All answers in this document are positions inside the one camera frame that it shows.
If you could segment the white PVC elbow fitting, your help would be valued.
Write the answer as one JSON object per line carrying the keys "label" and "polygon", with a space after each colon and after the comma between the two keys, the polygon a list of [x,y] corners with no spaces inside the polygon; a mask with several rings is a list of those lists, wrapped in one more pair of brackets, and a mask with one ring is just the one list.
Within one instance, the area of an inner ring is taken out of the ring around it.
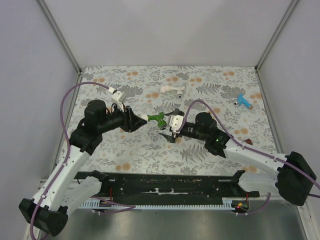
{"label": "white PVC elbow fitting", "polygon": [[147,122],[149,121],[149,117],[147,114],[140,114],[139,117]]}

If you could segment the green faucet chrome knob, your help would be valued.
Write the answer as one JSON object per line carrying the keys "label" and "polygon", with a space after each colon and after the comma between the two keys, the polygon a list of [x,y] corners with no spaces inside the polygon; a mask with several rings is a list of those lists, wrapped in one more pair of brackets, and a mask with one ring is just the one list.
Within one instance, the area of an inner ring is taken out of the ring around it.
{"label": "green faucet chrome knob", "polygon": [[147,115],[148,121],[156,121],[159,130],[165,130],[167,127],[167,122],[164,120],[165,114],[160,112],[155,115]]}

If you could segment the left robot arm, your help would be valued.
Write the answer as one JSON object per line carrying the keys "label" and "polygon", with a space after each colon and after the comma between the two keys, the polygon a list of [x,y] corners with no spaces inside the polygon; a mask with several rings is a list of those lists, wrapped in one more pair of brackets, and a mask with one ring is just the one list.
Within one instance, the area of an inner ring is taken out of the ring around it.
{"label": "left robot arm", "polygon": [[116,107],[109,112],[102,100],[92,100],[84,110],[84,117],[67,137],[67,153],[53,170],[42,188],[31,198],[24,198],[18,208],[30,225],[55,237],[66,226],[69,216],[94,195],[110,192],[107,175],[97,170],[72,190],[68,190],[76,174],[103,141],[103,134],[117,128],[132,133],[146,125],[146,114],[134,114],[130,106]]}

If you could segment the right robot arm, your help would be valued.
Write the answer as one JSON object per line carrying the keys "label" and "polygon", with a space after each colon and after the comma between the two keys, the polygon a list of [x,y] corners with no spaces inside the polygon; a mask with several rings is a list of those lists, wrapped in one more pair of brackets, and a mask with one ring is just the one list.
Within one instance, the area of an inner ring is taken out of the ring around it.
{"label": "right robot arm", "polygon": [[178,137],[201,140],[214,156],[247,163],[261,170],[262,173],[242,173],[229,184],[229,191],[235,197],[254,191],[275,193],[293,205],[303,206],[317,179],[300,153],[272,153],[239,142],[220,130],[217,121],[207,112],[197,114],[194,122],[187,122],[184,113],[176,109],[168,114],[161,113],[157,125],[162,131],[169,128],[171,134],[163,134],[163,137],[170,143],[175,143]]}

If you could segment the white faucet with elbow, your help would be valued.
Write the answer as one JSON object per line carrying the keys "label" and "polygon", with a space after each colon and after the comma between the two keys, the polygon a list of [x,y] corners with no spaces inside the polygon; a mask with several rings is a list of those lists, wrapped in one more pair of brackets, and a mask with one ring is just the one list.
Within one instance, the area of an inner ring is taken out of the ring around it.
{"label": "white faucet with elbow", "polygon": [[164,85],[160,87],[160,93],[164,94],[169,92],[176,92],[176,96],[178,98],[182,98],[185,89],[186,89],[185,85],[182,85],[182,86]]}

